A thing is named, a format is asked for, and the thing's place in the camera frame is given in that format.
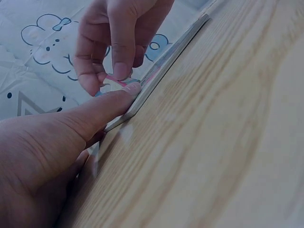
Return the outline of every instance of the wood grain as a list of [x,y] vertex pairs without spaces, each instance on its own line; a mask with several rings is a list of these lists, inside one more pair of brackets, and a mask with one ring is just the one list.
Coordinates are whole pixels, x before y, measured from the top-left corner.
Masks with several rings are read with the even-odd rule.
[[304,227],[304,2],[207,13],[60,227]]

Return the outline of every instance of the wooden plank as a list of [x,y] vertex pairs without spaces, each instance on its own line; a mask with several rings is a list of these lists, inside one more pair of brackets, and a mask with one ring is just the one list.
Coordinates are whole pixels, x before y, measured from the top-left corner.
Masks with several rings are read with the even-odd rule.
[[207,13],[61,227],[304,227],[304,2]]

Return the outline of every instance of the cartoon cloud print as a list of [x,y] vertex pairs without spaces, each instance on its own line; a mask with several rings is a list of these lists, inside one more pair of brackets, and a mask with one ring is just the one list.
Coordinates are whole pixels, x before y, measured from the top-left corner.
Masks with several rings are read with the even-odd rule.
[[39,65],[51,67],[56,73],[77,81],[71,56],[75,49],[78,21],[60,18],[54,14],[40,16],[36,25],[21,31],[22,40],[33,48],[30,51]]
[[156,34],[147,48],[146,57],[154,62],[166,49],[169,44],[168,38],[163,34]]

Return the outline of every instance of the finger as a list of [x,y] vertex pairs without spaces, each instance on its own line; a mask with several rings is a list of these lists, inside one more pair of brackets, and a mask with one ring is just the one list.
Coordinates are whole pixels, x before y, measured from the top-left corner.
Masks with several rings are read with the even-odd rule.
[[140,45],[135,46],[135,58],[133,62],[133,67],[137,68],[140,67],[143,64],[143,58],[144,58],[145,48]]
[[106,50],[108,46],[102,42],[95,42],[95,49],[92,55],[93,68],[97,74],[97,79],[99,80],[99,85],[102,86],[103,82],[107,76],[105,68],[103,66],[103,61],[106,55]]
[[58,187],[59,185],[66,186],[69,182],[73,181],[81,171],[88,157],[89,152],[87,150],[82,151],[76,161],[58,177]]
[[127,111],[140,90],[139,83],[131,83],[122,90],[95,97],[69,111],[39,116],[46,129],[52,128],[50,132],[40,132],[42,139],[47,138],[40,144],[48,147],[52,142],[52,149],[35,151],[39,162],[31,165],[36,170],[35,178],[30,180],[31,188],[39,188],[70,167],[79,154],[98,139],[97,133],[108,122]]
[[94,96],[99,91],[99,81],[91,58],[95,48],[94,41],[79,34],[76,47],[74,68],[78,75],[78,81],[91,96]]
[[103,132],[102,130],[100,130],[89,141],[86,142],[85,148],[86,149],[90,148],[95,143],[102,141],[104,139],[104,137],[105,137],[105,132]]
[[128,13],[128,8],[115,7],[108,12],[113,77],[118,80],[127,78],[131,72],[135,56],[135,24],[137,17]]

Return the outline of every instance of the blue outline drawing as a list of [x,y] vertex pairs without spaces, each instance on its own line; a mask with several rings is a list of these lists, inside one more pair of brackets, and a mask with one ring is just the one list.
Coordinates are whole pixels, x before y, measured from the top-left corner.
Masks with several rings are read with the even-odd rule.
[[[152,44],[156,44],[158,47],[154,48],[152,47]],[[169,42],[168,38],[165,35],[156,34],[147,48],[147,51],[145,53],[146,58],[151,62],[154,62],[170,44],[172,43]]]
[[[21,30],[21,39],[23,40],[24,43],[26,43],[29,46],[37,46],[38,48],[41,48],[39,45],[39,41],[36,41],[35,39],[41,39],[41,36],[39,33],[40,32],[60,32],[62,30],[62,28],[66,25],[69,25],[71,23],[77,23],[77,26],[79,24],[78,21],[72,21],[70,18],[60,18],[59,16],[55,15],[55,14],[44,14],[42,16],[40,16],[37,20],[36,20],[36,24],[34,25],[28,25],[25,28],[23,28]],[[34,37],[31,36],[31,34],[29,34],[29,28],[33,28],[33,31],[36,32],[36,34],[34,35]],[[55,39],[55,42],[53,44],[53,46],[55,46],[56,43],[58,43],[60,40],[57,38]],[[46,51],[49,52],[51,50],[52,45],[46,47]],[[35,56],[33,56],[33,60],[39,64],[39,65],[48,65],[51,64],[52,69],[61,75],[66,75],[68,79],[72,80],[72,81],[78,81],[78,79],[74,79],[71,75],[67,75],[69,73],[71,73],[72,69],[74,69],[73,63],[71,61],[71,56],[70,54],[68,54],[67,56],[63,56],[64,59],[67,59],[69,64],[71,65],[71,69],[69,70],[65,70],[65,71],[60,71],[58,70],[58,67],[56,67],[55,65],[53,65],[51,63],[51,60],[47,60],[46,62],[40,62],[37,58],[35,58]]]

